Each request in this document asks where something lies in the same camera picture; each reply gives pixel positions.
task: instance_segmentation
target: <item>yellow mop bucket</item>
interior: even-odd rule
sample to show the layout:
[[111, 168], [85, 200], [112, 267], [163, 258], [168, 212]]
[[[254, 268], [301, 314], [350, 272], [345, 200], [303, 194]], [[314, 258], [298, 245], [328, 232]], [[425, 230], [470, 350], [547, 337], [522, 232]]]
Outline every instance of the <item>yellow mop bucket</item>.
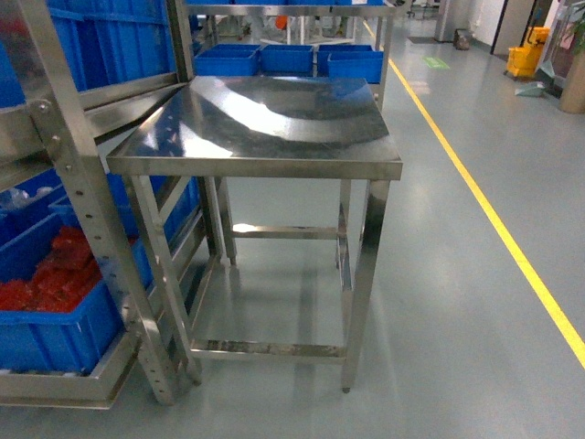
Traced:
[[531, 48], [543, 47], [547, 42], [549, 27], [531, 27], [526, 34], [523, 46], [530, 46]]
[[542, 54], [542, 46], [510, 48], [507, 71], [514, 76], [532, 77]]

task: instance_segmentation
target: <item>metal shelf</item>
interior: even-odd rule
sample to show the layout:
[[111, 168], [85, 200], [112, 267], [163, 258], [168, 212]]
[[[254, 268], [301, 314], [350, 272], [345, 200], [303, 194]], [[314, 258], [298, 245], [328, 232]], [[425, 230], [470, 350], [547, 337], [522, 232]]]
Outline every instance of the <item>metal shelf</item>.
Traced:
[[87, 377], [0, 375], [0, 405], [109, 409], [134, 366], [138, 341], [131, 333], [120, 334]]
[[[192, 78], [184, 6], [179, 0], [166, 4], [177, 73], [78, 93], [45, 0], [3, 3], [0, 41], [27, 104], [0, 110], [0, 190], [56, 168], [126, 332], [87, 377], [0, 374], [0, 404], [107, 409], [137, 359], [159, 402], [172, 404], [179, 394], [185, 365], [169, 353], [170, 337], [159, 325], [167, 304], [141, 285], [94, 140], [140, 123]], [[176, 237], [177, 270], [188, 268], [203, 230], [201, 213], [194, 213]]]

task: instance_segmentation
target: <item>white wall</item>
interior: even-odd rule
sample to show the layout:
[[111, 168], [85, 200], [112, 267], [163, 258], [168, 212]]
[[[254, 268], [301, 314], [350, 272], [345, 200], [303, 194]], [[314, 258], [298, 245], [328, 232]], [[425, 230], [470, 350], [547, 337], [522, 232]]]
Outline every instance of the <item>white wall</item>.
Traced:
[[492, 46], [504, 0], [472, 0], [469, 28], [478, 41]]

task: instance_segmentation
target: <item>yellow floor line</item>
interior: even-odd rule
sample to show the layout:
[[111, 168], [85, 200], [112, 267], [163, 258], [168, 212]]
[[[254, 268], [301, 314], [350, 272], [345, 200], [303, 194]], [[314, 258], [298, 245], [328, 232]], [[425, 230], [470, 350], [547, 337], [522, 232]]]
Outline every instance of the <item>yellow floor line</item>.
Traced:
[[[366, 29], [369, 32], [369, 34], [372, 37], [374, 37], [374, 32], [372, 32], [372, 29], [365, 21], [364, 25], [366, 26]], [[575, 327], [570, 323], [569, 318], [565, 315], [561, 307], [558, 305], [557, 301], [550, 293], [545, 283], [542, 282], [542, 279], [540, 279], [540, 276], [538, 275], [537, 271], [534, 269], [528, 258], [525, 256], [524, 252], [522, 252], [520, 246], [516, 243], [516, 240], [510, 234], [507, 227], [504, 225], [499, 215], [492, 207], [492, 204], [485, 196], [484, 192], [477, 185], [477, 183], [475, 182], [472, 175], [469, 173], [461, 159], [457, 156], [457, 154], [455, 154], [455, 151], [451, 147], [451, 144], [449, 144], [449, 141], [442, 133], [439, 126], [432, 119], [431, 115], [429, 114], [429, 112], [427, 111], [427, 109], [424, 107], [419, 97], [417, 96], [416, 92], [410, 87], [409, 83], [406, 81], [406, 78], [404, 78], [404, 75], [402, 75], [397, 65], [394, 63], [394, 61], [392, 61], [392, 59], [388, 60], [388, 64], [392, 68], [392, 70], [394, 70], [396, 76], [398, 76], [400, 82], [406, 89], [406, 92], [409, 94], [410, 98], [414, 101], [415, 105], [419, 109], [420, 114], [422, 114], [422, 117], [424, 117], [425, 121], [427, 121], [427, 124], [432, 129], [435, 136], [441, 143], [441, 146], [445, 150], [445, 153], [447, 153], [447, 155], [455, 165], [455, 168], [457, 168], [457, 171], [459, 171], [459, 174], [461, 175], [469, 189], [472, 191], [473, 196], [481, 206], [485, 215], [492, 223], [492, 226], [494, 226], [495, 231], [500, 236], [505, 247], [508, 249], [512, 257], [514, 258], [514, 261], [518, 265], [518, 268], [520, 268], [520, 271], [526, 277], [530, 286], [532, 286], [532, 289], [537, 294], [538, 299], [540, 299], [540, 302], [547, 310], [553, 322], [555, 322], [555, 325], [557, 325], [558, 330], [565, 338], [565, 340], [567, 340], [567, 343], [569, 344], [570, 348], [575, 354], [575, 357], [577, 357], [577, 360], [585, 369], [585, 343], [583, 342], [583, 339], [580, 337]]]

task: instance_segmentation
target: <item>green floor marking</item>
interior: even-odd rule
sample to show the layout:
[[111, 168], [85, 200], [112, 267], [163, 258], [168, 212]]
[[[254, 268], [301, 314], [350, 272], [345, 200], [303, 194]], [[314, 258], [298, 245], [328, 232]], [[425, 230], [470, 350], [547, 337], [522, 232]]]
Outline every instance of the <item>green floor marking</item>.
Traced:
[[450, 67], [447, 65], [445, 61], [440, 58], [434, 57], [422, 57], [424, 62], [427, 63], [430, 69], [449, 69]]

